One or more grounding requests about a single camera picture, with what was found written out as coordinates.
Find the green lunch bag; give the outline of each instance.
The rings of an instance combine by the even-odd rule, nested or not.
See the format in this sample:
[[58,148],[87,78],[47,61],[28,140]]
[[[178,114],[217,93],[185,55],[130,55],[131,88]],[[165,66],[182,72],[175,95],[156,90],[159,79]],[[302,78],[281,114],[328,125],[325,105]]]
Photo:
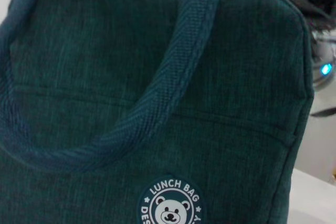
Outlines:
[[288,0],[11,0],[1,224],[285,224],[310,57]]

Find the woven handle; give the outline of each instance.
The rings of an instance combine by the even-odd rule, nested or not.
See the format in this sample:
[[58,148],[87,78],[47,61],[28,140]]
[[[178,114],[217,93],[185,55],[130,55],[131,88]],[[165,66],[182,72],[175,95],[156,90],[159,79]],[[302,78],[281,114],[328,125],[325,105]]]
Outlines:
[[35,147],[14,102],[9,45],[37,0],[14,0],[0,27],[0,147],[31,168],[48,173],[103,170],[152,140],[182,99],[211,34],[219,0],[178,0],[179,17],[171,43],[152,82],[112,132],[90,144],[52,151]]

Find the blue light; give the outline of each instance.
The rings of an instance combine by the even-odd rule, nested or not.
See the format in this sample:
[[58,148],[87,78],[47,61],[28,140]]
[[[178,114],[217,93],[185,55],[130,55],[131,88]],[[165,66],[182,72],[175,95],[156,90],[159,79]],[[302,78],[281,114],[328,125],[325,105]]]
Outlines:
[[327,74],[330,73],[331,69],[332,69],[331,64],[326,64],[321,68],[321,72],[326,76]]

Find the teddy bear logo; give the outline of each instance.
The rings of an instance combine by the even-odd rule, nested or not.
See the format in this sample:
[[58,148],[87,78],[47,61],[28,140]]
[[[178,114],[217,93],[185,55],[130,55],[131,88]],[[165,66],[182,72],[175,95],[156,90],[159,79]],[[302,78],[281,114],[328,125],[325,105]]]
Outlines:
[[179,202],[160,196],[156,199],[155,220],[157,224],[186,224],[190,203]]

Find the dark green fabric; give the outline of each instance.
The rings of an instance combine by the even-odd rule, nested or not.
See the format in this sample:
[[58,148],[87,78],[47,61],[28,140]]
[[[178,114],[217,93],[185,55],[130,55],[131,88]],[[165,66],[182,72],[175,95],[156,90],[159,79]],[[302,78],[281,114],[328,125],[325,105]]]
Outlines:
[[[177,0],[38,0],[11,45],[36,144],[75,147],[111,131],[153,78],[176,19]],[[0,152],[1,223],[137,223],[144,188],[172,173],[202,190],[202,224],[285,224],[313,99],[310,54],[303,17],[286,0],[221,0],[155,143],[100,175],[40,173]]]

